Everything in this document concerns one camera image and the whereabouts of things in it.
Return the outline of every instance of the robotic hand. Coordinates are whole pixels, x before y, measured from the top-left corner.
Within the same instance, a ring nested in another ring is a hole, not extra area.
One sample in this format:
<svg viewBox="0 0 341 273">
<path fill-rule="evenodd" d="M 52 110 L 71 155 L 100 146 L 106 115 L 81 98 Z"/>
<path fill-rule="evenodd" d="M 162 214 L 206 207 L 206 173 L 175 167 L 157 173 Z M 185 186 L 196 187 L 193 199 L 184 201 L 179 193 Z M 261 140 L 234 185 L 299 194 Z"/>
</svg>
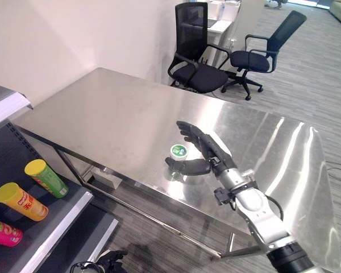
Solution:
<svg viewBox="0 0 341 273">
<path fill-rule="evenodd" d="M 273 213 L 267 197 L 257 189 L 253 172 L 241 174 L 231 155 L 196 126 L 183 121 L 177 121 L 177 126 L 181 135 L 185 136 L 185 141 L 192 142 L 205 159 L 176 162 L 166 158 L 169 167 L 184 175 L 201 175 L 212 170 L 224 186 L 214 191 L 219 205 L 235 203 L 236 211 L 244 218 L 255 241 L 278 272 L 322 273 L 322 269 L 312 264 L 298 242 L 285 230 L 282 221 Z"/>
<path fill-rule="evenodd" d="M 75 263 L 70 273 L 73 273 L 75 267 L 79 267 L 84 273 L 126 273 L 126 270 L 122 268 L 122 263 L 118 260 L 121 260 L 127 253 L 125 250 L 110 251 L 101 256 L 96 263 Z"/>
</svg>

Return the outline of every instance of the chair armrest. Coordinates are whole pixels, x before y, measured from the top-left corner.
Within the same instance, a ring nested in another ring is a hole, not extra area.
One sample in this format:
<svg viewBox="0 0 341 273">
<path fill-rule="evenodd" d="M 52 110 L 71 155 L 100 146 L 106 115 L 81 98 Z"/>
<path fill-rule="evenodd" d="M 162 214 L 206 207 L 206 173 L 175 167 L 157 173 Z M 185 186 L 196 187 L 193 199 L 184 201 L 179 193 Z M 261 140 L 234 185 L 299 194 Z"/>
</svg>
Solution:
<svg viewBox="0 0 341 273">
<path fill-rule="evenodd" d="M 182 55 L 180 55 L 179 53 L 174 53 L 174 60 L 173 60 L 173 63 L 174 63 L 174 61 L 175 61 L 175 59 L 179 59 L 179 60 L 181 60 L 181 61 L 185 61 L 186 63 L 188 63 L 188 64 L 191 64 L 191 65 L 193 65 L 193 67 L 194 67 L 194 72 L 192 73 L 192 75 L 189 77 L 189 79 L 187 79 L 187 82 L 186 82 L 186 84 L 185 85 L 187 85 L 188 83 L 189 83 L 189 81 L 193 78 L 193 76 L 197 73 L 197 71 L 198 71 L 198 68 L 199 68 L 199 65 L 198 65 L 198 63 L 197 62 L 195 62 L 195 61 L 192 61 L 192 60 L 190 60 L 190 59 L 188 59 L 188 58 L 186 58 L 186 57 L 184 57 L 184 56 L 182 56 Z M 170 65 L 170 67 L 168 68 L 168 74 L 171 76 L 171 77 L 173 77 L 173 75 L 171 74 L 171 69 L 176 65 Z"/>
<path fill-rule="evenodd" d="M 194 69 L 195 69 L 196 71 L 198 70 L 199 65 L 198 65 L 198 63 L 197 63 L 196 61 L 192 61 L 192 60 L 190 60 L 190 59 L 187 59 L 186 57 L 183 57 L 182 55 L 180 55 L 180 54 L 177 53 L 177 52 L 174 54 L 174 56 L 175 56 L 177 59 L 180 59 L 180 60 L 182 60 L 182 61 L 185 61 L 185 62 L 187 62 L 187 63 L 193 65 L 193 66 L 194 66 Z"/>
<path fill-rule="evenodd" d="M 273 61 L 272 61 L 272 70 L 266 72 L 266 73 L 271 73 L 275 70 L 276 66 L 277 66 L 277 55 L 279 53 L 279 51 L 269 51 L 269 50 L 260 50 L 260 49 L 252 49 L 250 50 L 248 53 L 248 70 L 249 71 L 252 71 L 250 70 L 250 53 L 253 52 L 253 51 L 257 51 L 257 52 L 264 52 L 266 54 L 272 54 L 272 55 L 275 55 L 275 57 L 272 57 Z"/>
<path fill-rule="evenodd" d="M 207 46 L 208 46 L 208 47 L 216 48 L 216 49 L 218 49 L 218 50 L 220 50 L 220 51 L 223 51 L 223 52 L 225 52 L 225 53 L 227 54 L 226 59 L 225 59 L 225 60 L 222 62 L 222 64 L 220 64 L 220 66 L 217 68 L 217 69 L 220 69 L 220 68 L 225 64 L 225 62 L 230 58 L 230 56 L 231 56 L 231 51 L 228 50 L 228 49 L 225 48 L 225 47 L 220 47 L 219 45 L 216 45 L 216 44 L 207 44 Z"/>
<path fill-rule="evenodd" d="M 245 50 L 246 50 L 246 48 L 247 48 L 247 46 L 246 46 L 246 40 L 247 40 L 248 38 L 255 38 L 255 39 L 262 39 L 262 40 L 268 40 L 268 39 L 269 39 L 268 37 L 264 37 L 264 36 L 257 36 L 257 35 L 248 34 L 248 35 L 245 36 Z"/>
</svg>

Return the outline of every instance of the green lid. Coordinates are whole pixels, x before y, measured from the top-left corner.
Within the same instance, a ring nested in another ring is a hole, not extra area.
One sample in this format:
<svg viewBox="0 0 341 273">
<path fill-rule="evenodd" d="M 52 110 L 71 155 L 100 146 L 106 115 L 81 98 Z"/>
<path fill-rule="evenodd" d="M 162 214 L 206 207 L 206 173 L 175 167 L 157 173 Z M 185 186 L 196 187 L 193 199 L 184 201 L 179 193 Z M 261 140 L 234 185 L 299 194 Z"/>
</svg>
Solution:
<svg viewBox="0 0 341 273">
<path fill-rule="evenodd" d="M 174 160 L 185 160 L 187 153 L 187 148 L 181 144 L 173 145 L 172 148 L 170 148 L 170 156 Z"/>
</svg>

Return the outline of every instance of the black office chair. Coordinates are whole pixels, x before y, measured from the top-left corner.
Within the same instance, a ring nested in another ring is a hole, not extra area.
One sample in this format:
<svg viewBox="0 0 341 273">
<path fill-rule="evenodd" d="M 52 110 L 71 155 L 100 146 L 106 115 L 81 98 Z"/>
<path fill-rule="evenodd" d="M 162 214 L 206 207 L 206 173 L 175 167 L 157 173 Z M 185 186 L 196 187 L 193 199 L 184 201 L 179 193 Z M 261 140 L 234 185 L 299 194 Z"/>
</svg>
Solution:
<svg viewBox="0 0 341 273">
<path fill-rule="evenodd" d="M 279 53 L 279 49 L 283 46 L 283 44 L 291 37 L 291 35 L 303 24 L 303 22 L 307 19 L 303 14 L 298 13 L 296 11 L 292 11 L 287 18 L 281 23 L 279 28 L 274 32 L 274 34 L 268 37 L 256 36 L 256 35 L 246 35 L 245 36 L 245 49 L 247 49 L 246 41 L 248 38 L 256 38 L 256 39 L 264 39 L 267 40 L 267 50 L 259 50 L 252 49 L 250 51 L 235 51 L 231 54 L 230 61 L 233 67 L 238 68 L 238 72 L 245 69 L 243 75 L 236 76 L 236 74 L 228 73 L 228 77 L 232 79 L 232 82 L 227 83 L 222 88 L 221 92 L 224 93 L 226 88 L 230 85 L 234 84 L 242 84 L 246 93 L 245 100 L 250 100 L 250 91 L 247 84 L 252 84 L 259 86 L 258 92 L 263 91 L 263 86 L 249 80 L 246 78 L 246 74 L 249 71 L 260 72 L 260 73 L 271 73 L 276 69 L 277 66 L 277 56 Z M 269 71 L 270 65 L 268 58 L 271 58 L 272 61 L 272 69 Z"/>
<path fill-rule="evenodd" d="M 174 79 L 171 86 L 179 82 L 184 89 L 191 87 L 196 93 L 208 93 L 224 85 L 227 82 L 227 74 L 200 61 L 207 47 L 214 47 L 227 54 L 220 67 L 230 57 L 227 49 L 215 44 L 207 44 L 207 3 L 192 2 L 177 5 L 176 29 L 177 51 L 168 68 L 168 74 Z"/>
</svg>

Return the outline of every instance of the white wall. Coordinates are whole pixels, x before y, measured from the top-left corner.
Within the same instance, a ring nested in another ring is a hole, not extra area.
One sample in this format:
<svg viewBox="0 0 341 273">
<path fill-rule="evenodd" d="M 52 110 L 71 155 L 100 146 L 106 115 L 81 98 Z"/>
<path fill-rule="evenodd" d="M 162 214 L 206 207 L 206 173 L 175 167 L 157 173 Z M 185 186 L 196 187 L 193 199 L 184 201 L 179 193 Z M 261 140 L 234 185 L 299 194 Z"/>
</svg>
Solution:
<svg viewBox="0 0 341 273">
<path fill-rule="evenodd" d="M 264 4 L 265 0 L 241 0 L 236 20 L 232 27 L 224 33 L 220 45 L 230 48 L 232 51 L 245 50 L 245 36 L 247 34 L 254 34 L 257 21 L 263 12 Z M 227 62 L 222 68 L 236 71 L 236 69 L 231 67 L 230 62 Z"/>
<path fill-rule="evenodd" d="M 0 0 L 0 85 L 37 105 L 95 67 L 167 84 L 182 0 Z"/>
</svg>

